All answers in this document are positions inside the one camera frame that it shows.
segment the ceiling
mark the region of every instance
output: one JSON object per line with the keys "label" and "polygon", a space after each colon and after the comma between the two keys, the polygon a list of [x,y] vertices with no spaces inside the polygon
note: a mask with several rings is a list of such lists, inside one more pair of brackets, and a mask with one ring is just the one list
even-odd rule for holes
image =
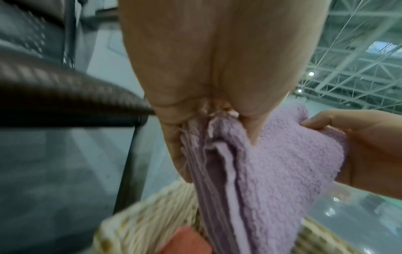
{"label": "ceiling", "polygon": [[402,115],[402,0],[333,0],[294,94]]}

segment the basket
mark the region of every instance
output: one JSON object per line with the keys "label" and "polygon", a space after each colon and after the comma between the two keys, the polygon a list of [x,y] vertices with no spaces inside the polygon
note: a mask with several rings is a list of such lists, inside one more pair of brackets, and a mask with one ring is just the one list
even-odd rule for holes
{"label": "basket", "polygon": [[[177,181],[147,200],[104,220],[95,254],[155,254],[175,231],[192,226],[206,240],[192,184]],[[292,254],[361,254],[311,218],[304,218]]]}

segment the orange object in basket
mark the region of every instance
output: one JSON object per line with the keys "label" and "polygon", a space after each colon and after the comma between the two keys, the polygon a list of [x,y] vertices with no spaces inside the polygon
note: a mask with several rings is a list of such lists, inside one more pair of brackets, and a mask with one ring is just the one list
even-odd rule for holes
{"label": "orange object in basket", "polygon": [[212,254],[212,248],[190,226],[183,226],[158,254]]}

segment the hand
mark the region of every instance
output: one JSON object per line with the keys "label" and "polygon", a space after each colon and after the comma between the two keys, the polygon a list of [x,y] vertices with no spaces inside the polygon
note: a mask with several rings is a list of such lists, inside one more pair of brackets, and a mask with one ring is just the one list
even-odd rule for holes
{"label": "hand", "polygon": [[321,34],[330,0],[119,0],[124,44],[188,182],[180,129],[235,110],[252,143],[295,88]]}
{"label": "hand", "polygon": [[346,133],[349,152],[336,181],[402,199],[402,116],[377,110],[325,110],[301,123]]}

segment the folded towel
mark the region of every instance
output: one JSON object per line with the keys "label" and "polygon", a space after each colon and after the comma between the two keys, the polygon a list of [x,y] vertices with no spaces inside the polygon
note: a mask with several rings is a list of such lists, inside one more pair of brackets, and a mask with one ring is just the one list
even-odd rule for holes
{"label": "folded towel", "polygon": [[176,231],[159,254],[212,254],[212,248],[190,226],[183,226]]}
{"label": "folded towel", "polygon": [[183,153],[217,254],[288,254],[302,218],[342,166],[345,137],[300,126],[302,105],[277,108],[253,147],[227,113],[183,130]]}

